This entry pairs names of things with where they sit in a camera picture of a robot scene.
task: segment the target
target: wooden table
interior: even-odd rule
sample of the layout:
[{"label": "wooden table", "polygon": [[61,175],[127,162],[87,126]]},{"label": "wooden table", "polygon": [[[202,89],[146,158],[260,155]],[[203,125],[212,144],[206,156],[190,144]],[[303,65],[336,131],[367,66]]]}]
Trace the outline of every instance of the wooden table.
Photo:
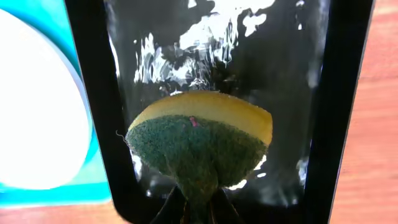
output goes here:
[{"label": "wooden table", "polygon": [[[0,210],[0,223],[125,223],[112,203]],[[398,223],[398,0],[377,0],[331,223]]]}]

